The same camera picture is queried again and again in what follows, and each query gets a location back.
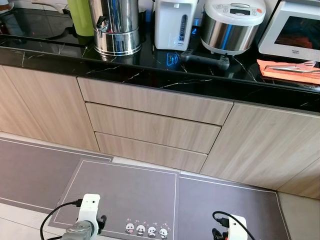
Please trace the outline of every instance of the white microwave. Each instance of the white microwave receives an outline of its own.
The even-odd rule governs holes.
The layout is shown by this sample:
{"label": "white microwave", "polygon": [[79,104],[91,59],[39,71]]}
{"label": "white microwave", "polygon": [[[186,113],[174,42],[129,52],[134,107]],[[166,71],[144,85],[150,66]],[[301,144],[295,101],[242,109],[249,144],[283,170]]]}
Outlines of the white microwave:
{"label": "white microwave", "polygon": [[258,48],[262,54],[320,62],[320,1],[280,2]]}

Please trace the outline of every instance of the kitchen mat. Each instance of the kitchen mat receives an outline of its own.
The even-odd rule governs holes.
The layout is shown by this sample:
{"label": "kitchen mat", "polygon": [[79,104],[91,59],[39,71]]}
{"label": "kitchen mat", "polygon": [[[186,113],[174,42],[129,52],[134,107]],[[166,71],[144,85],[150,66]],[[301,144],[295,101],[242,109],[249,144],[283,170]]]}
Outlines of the kitchen mat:
{"label": "kitchen mat", "polygon": [[227,232],[215,211],[244,217],[257,240],[291,240],[276,191],[182,174],[179,189],[179,240],[211,240],[213,228]]}
{"label": "kitchen mat", "polygon": [[50,213],[81,157],[112,157],[0,137],[0,203]]}
{"label": "kitchen mat", "polygon": [[[179,172],[82,158],[58,205],[99,194],[98,216],[106,215],[103,236],[139,240],[176,240]],[[66,206],[49,226],[73,225],[79,208]]]}

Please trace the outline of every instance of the microwave door window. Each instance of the microwave door window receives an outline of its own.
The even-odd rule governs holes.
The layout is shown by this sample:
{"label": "microwave door window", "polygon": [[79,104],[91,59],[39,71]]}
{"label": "microwave door window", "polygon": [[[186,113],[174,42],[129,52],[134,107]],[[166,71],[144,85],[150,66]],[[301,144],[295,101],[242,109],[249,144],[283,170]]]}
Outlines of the microwave door window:
{"label": "microwave door window", "polygon": [[290,16],[274,43],[320,50],[320,20]]}

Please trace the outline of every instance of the rice cooker control panel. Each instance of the rice cooker control panel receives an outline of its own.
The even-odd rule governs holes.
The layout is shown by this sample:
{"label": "rice cooker control panel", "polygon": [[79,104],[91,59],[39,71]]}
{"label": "rice cooker control panel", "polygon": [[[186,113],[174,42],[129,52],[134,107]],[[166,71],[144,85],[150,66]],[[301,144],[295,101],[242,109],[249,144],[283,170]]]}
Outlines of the rice cooker control panel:
{"label": "rice cooker control panel", "polygon": [[263,9],[243,3],[214,4],[212,7],[220,14],[231,18],[254,19],[265,14]]}

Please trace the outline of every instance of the wooden cabinet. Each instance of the wooden cabinet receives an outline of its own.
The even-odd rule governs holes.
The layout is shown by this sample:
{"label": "wooden cabinet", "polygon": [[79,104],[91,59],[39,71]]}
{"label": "wooden cabinet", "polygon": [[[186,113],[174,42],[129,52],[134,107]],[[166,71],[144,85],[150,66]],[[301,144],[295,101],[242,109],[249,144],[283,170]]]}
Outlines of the wooden cabinet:
{"label": "wooden cabinet", "polygon": [[85,101],[222,126],[231,101],[78,77]]}
{"label": "wooden cabinet", "polygon": [[75,77],[3,68],[48,141],[99,151]]}
{"label": "wooden cabinet", "polygon": [[320,118],[235,103],[200,173],[278,189],[320,157]]}
{"label": "wooden cabinet", "polygon": [[2,66],[0,66],[0,131],[48,140]]}
{"label": "wooden cabinet", "polygon": [[209,153],[220,126],[114,106],[86,103],[94,131]]}
{"label": "wooden cabinet", "polygon": [[320,199],[320,158],[287,181],[280,192]]}
{"label": "wooden cabinet", "polygon": [[207,155],[96,132],[102,153],[198,173]]}

